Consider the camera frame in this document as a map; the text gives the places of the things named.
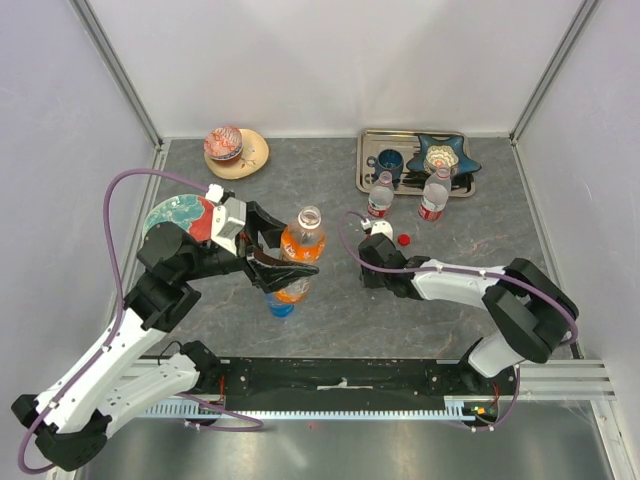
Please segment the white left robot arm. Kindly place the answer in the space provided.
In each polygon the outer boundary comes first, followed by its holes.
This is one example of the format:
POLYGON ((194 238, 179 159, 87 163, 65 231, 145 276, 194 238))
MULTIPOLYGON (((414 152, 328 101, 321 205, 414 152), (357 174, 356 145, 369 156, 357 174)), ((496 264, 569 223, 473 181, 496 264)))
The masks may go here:
POLYGON ((238 224, 220 237, 197 241, 179 225, 151 227, 137 258, 143 275, 125 296, 105 332, 54 385, 23 394, 11 410, 52 467, 73 471, 91 461, 122 426, 155 403, 194 389, 208 393, 220 378, 220 361, 200 341, 186 342, 154 370, 120 386, 118 380, 151 346, 170 333, 199 301, 190 281, 242 272, 266 293, 318 273, 318 268, 273 258, 258 242, 276 248, 284 223, 255 202, 227 206, 238 224))

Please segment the orange drink bottle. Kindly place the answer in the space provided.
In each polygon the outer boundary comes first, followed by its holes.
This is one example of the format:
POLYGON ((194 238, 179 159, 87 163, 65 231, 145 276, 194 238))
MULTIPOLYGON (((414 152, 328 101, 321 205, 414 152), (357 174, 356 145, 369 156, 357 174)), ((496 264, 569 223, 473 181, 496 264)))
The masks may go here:
MULTIPOLYGON (((280 241, 280 258, 308 265, 315 265, 326 244, 326 233, 322 216, 316 206, 305 206, 297 217, 285 228, 280 241)), ((297 304, 308 294, 311 278, 296 280, 275 293, 285 304, 297 304)))

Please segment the clear bottle red label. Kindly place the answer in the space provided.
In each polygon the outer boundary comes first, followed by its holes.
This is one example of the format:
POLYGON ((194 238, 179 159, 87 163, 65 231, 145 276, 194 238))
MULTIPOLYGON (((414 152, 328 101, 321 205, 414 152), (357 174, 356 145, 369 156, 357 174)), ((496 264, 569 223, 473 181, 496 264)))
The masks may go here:
POLYGON ((446 207, 450 191, 450 169, 438 168, 425 182, 418 211, 420 217, 426 221, 437 221, 446 207))

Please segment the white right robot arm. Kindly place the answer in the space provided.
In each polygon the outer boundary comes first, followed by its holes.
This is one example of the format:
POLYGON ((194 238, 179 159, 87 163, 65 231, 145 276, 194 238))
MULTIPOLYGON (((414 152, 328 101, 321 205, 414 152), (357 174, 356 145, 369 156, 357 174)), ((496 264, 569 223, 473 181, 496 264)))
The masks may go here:
POLYGON ((428 256, 405 257, 383 234, 358 245, 361 280, 399 298, 448 301, 486 311, 497 331, 472 345, 458 381, 477 394, 504 371, 530 361, 546 363, 561 345, 577 340, 576 304, 535 264, 516 258, 506 266, 468 267, 428 256))

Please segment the clear bottle red cap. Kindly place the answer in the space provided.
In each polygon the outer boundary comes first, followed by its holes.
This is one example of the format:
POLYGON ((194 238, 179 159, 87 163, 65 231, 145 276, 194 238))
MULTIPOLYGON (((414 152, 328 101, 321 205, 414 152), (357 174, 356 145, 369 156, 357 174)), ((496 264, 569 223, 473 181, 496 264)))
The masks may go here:
POLYGON ((393 177, 383 171, 369 192, 367 212, 371 217, 383 218, 391 208, 394 199, 393 177))

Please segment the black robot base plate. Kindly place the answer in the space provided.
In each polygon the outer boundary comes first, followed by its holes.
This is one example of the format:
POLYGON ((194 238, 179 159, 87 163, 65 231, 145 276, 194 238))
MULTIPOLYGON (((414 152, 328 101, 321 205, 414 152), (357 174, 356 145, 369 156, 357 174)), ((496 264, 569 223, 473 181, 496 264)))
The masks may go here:
POLYGON ((515 389, 515 369, 493 379, 432 359, 222 359, 187 392, 232 410, 435 409, 446 397, 492 399, 515 389))

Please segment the blue water bottle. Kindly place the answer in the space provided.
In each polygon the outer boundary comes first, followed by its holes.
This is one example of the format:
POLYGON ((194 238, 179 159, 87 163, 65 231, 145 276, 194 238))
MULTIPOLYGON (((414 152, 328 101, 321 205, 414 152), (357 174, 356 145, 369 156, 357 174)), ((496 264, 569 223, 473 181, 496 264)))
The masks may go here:
POLYGON ((266 295, 266 302, 271 314, 280 319, 287 318, 295 308, 294 304, 281 302, 272 293, 266 295))

